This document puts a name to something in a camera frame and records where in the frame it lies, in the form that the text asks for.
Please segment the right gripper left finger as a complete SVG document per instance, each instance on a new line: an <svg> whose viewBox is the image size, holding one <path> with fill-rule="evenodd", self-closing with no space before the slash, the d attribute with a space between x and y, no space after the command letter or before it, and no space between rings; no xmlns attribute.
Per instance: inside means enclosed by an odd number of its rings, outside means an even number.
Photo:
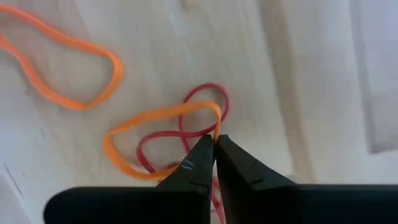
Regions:
<svg viewBox="0 0 398 224"><path fill-rule="evenodd" d="M213 140L203 136L155 187L74 187L54 195L45 224L210 224Z"/></svg>

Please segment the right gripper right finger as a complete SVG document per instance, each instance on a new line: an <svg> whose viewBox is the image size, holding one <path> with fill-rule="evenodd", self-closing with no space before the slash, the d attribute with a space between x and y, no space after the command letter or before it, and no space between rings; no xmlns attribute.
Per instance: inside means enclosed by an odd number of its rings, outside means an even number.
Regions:
<svg viewBox="0 0 398 224"><path fill-rule="evenodd" d="M299 184L221 135L220 192L230 224L398 224L398 185Z"/></svg>

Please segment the orange rubber band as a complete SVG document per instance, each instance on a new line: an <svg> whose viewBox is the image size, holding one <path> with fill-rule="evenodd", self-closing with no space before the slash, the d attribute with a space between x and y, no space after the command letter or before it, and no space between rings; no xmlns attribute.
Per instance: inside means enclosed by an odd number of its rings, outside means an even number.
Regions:
<svg viewBox="0 0 398 224"><path fill-rule="evenodd" d="M100 105L105 100L111 97L111 95L117 90L119 84L121 83L124 75L124 67L122 61L117 58L110 51L102 49L101 47L87 42L85 40L80 40L73 38L60 32L57 29L49 26L45 22L41 21L37 17L29 14L26 11L14 8L12 6L0 5L0 12L5 12L11 16L14 16L37 30L41 31L49 39L58 42L66 47L79 50L92 55L97 55L100 57L106 57L113 65L113 72L109 84L104 89L100 95L89 103L80 103L79 101L74 101L66 98L56 91L51 90L46 84L40 79L34 66L30 63L27 57L20 52L15 46L6 40L6 38L0 34L0 49L3 49L8 54L12 55L21 65L22 70L29 83L46 99L53 103L56 103L64 108L70 110L84 111Z"/></svg>
<svg viewBox="0 0 398 224"><path fill-rule="evenodd" d="M218 142L219 131L221 126L221 109L220 107L212 101L196 101L182 103L179 105L171 106L168 108L161 108L156 110L147 110L141 114L131 117L129 120L124 122L122 125L108 131L103 139L103 149L105 151L106 157L110 162L118 168L123 174L139 180L146 181L156 181L164 180L168 177L178 166L173 166L166 170L154 172L152 174L144 173L135 170L128 162L126 162L120 155L119 151L113 144L112 136L116 134L125 133L133 127L150 122L150 121L160 121L163 119L168 119L173 116L179 116L183 114L194 113L202 108L209 108L213 111L216 117L216 126L213 134L213 141Z"/></svg>

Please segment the red rubber band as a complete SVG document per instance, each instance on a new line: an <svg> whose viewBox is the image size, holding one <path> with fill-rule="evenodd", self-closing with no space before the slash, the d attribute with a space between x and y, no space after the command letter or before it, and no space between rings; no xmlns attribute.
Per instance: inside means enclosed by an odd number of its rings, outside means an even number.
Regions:
<svg viewBox="0 0 398 224"><path fill-rule="evenodd" d="M188 102L190 98L199 91L205 89L214 89L217 91L224 101L224 111L221 114L221 121L224 121L225 118L228 116L229 113L229 96L228 92L225 87L218 83L204 83L195 87L183 100L184 103ZM143 153L143 145L155 138L162 138L162 137L179 137L182 140L182 144L184 149L187 152L190 152L190 146L188 145L189 138L197 138L202 137L203 135L209 134L215 129L215 124L210 126L209 128L202 129L201 131L196 132L184 132L183 131L183 118L182 116L178 117L178 131L157 131L150 134L145 135L140 141L138 146L136 147L136 156L138 161L140 162L141 166L145 168L146 171L149 173L154 173L155 169L147 160L146 156ZM223 201L222 199L218 199L216 196L216 192L220 192L220 183L218 178L213 176L212 179L212 193L211 193L211 201L213 203L214 209L211 212L215 212L218 216L220 224L226 224L224 209L223 209Z"/></svg>

